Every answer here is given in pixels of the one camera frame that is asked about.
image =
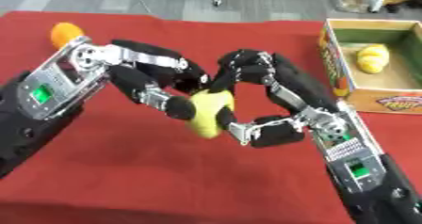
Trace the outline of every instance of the open box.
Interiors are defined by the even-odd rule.
[[[390,62],[368,74],[357,68],[357,53],[373,43],[387,46]],[[319,46],[334,94],[357,110],[422,114],[420,22],[329,19]]]

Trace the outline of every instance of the box label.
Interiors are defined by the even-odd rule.
[[[334,94],[339,97],[348,95],[348,77],[343,71],[340,53],[333,41],[333,32],[327,24],[322,28],[319,37],[319,47],[321,48],[322,61],[327,70]]]
[[[422,106],[422,97],[396,96],[379,99],[377,103],[391,111],[401,111]]]

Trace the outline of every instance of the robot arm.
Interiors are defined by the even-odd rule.
[[[271,101],[291,113],[239,123],[223,108],[218,123],[242,145],[263,148],[301,141],[307,128],[356,223],[422,223],[421,200],[414,187],[351,106],[331,100],[315,79],[281,56],[240,50],[219,64],[210,91],[233,89],[238,81],[260,84]]]
[[[0,177],[59,134],[108,82],[137,104],[189,120],[195,113],[191,103],[162,88],[191,93],[208,79],[200,67],[171,50],[126,40],[97,46],[88,37],[77,37],[0,89]]]

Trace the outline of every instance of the orange ball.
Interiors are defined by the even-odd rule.
[[[82,29],[77,25],[59,23],[51,30],[50,40],[57,49],[60,49],[69,41],[84,35],[84,31],[82,31]]]

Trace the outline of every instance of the table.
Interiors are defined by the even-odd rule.
[[[174,49],[211,74],[219,56],[238,48],[278,52],[327,83],[317,49],[320,22],[210,24],[51,12],[0,18],[0,83],[36,68],[55,51],[48,34],[58,22],[79,25],[97,44],[121,38]],[[240,120],[280,111],[262,88],[247,84],[237,88],[236,102]],[[420,189],[420,116],[362,116]],[[228,135],[200,139],[181,121],[130,103],[112,86],[0,181],[0,221],[350,223],[309,137],[263,150],[241,147]]]

